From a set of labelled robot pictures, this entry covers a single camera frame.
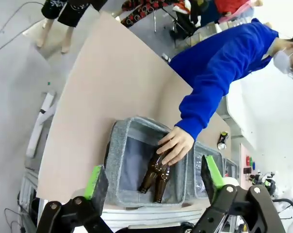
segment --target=white face mask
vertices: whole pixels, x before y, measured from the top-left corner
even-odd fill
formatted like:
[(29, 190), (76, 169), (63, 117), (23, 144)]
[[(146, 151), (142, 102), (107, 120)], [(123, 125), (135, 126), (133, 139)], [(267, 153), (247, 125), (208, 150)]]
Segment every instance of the white face mask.
[(282, 73), (288, 74), (291, 69), (290, 64), (290, 56), (285, 53), (284, 50), (278, 51), (274, 55), (274, 65), (277, 69), (279, 69)]

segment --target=finger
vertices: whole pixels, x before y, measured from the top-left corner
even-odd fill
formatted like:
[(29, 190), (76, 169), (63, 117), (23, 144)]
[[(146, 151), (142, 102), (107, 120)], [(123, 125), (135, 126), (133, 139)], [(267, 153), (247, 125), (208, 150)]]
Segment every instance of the finger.
[(172, 160), (173, 158), (175, 158), (183, 149), (183, 145), (178, 143), (175, 148), (166, 155), (166, 157), (163, 159), (162, 164), (166, 164), (168, 163), (170, 160)]
[(181, 152), (168, 163), (168, 165), (172, 166), (173, 164), (179, 162), (181, 159), (183, 159), (183, 157), (186, 155), (187, 152), (189, 152), (189, 149), (187, 147), (184, 147), (181, 150)]
[(176, 133), (174, 131), (171, 131), (169, 134), (167, 134), (165, 137), (163, 137), (161, 140), (159, 140), (158, 145), (164, 144), (165, 142), (168, 142), (171, 140)]
[(156, 153), (161, 154), (165, 152), (166, 150), (169, 150), (170, 148), (173, 148), (178, 143), (177, 138), (171, 139), (169, 142), (167, 142), (165, 145), (163, 145), (161, 148), (159, 148)]

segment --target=bolt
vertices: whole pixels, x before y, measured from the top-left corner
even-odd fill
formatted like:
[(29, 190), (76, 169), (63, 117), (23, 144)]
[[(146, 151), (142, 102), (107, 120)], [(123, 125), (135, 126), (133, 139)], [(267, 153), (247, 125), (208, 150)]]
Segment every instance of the bolt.
[(51, 205), (51, 208), (52, 208), (52, 210), (54, 210), (54, 209), (57, 208), (57, 205), (56, 204), (53, 204), (53, 205)]
[(233, 187), (229, 186), (229, 187), (226, 188), (226, 191), (228, 191), (229, 193), (231, 193), (231, 192), (234, 191), (234, 189), (233, 189)]
[(81, 204), (82, 203), (82, 200), (79, 199), (79, 198), (76, 198), (75, 201), (74, 201), (77, 205)]
[(261, 190), (260, 190), (258, 187), (254, 188), (254, 191), (255, 191), (256, 193), (260, 193), (260, 192), (261, 192)]

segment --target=hand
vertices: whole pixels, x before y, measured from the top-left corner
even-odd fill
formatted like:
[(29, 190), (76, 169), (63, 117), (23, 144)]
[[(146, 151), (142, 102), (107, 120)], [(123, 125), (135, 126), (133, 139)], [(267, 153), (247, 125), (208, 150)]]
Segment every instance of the hand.
[(180, 161), (186, 153), (190, 151), (194, 144), (194, 139), (189, 133), (178, 126), (175, 126), (169, 134), (158, 142), (158, 144), (164, 144), (156, 151), (158, 154), (174, 147), (174, 149), (162, 161), (162, 164), (168, 163), (168, 165), (171, 166)]

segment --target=gray basket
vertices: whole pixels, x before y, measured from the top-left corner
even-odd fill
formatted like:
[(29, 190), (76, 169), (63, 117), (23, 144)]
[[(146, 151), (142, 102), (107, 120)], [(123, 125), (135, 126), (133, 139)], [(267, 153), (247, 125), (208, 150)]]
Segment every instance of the gray basket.
[(224, 174), (226, 174), (226, 172), (228, 173), (229, 177), (233, 177), (235, 179), (237, 179), (237, 165), (229, 160), (229, 159), (223, 159), (223, 163), (224, 163)]
[(188, 156), (186, 200), (208, 198), (203, 180), (200, 176), (203, 155), (212, 155), (221, 175), (223, 175), (223, 159), (220, 152), (195, 142)]
[(169, 128), (154, 120), (138, 116), (115, 123), (106, 157), (108, 203), (141, 207), (173, 206), (184, 202), (187, 156), (172, 166), (172, 177), (167, 183), (162, 203), (153, 202), (154, 187), (146, 194), (138, 192), (158, 141), (169, 131)]

